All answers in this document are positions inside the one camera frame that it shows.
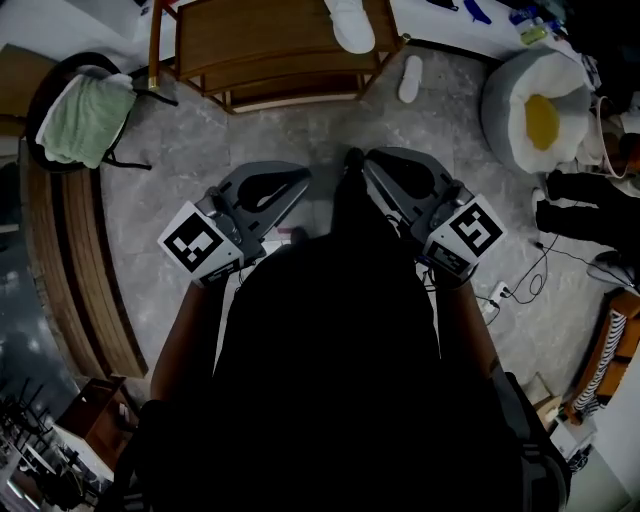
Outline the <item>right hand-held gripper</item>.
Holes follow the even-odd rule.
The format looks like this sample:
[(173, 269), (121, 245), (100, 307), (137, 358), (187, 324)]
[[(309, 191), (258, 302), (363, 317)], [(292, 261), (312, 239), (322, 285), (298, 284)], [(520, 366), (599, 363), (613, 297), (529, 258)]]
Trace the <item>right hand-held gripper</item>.
[(453, 178), (434, 157), (400, 147), (368, 151), (364, 173), (401, 221), (415, 259), (433, 270), (436, 287), (461, 285), (506, 237), (482, 195)]

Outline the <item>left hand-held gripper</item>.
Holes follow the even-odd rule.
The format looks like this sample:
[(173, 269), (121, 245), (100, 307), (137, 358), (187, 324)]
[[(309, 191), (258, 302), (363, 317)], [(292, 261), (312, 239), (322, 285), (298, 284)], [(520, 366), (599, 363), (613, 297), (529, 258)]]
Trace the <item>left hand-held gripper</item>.
[(306, 192), (308, 168), (284, 161), (246, 163), (197, 202), (186, 202), (158, 238), (160, 248), (206, 287), (264, 257), (263, 241)]

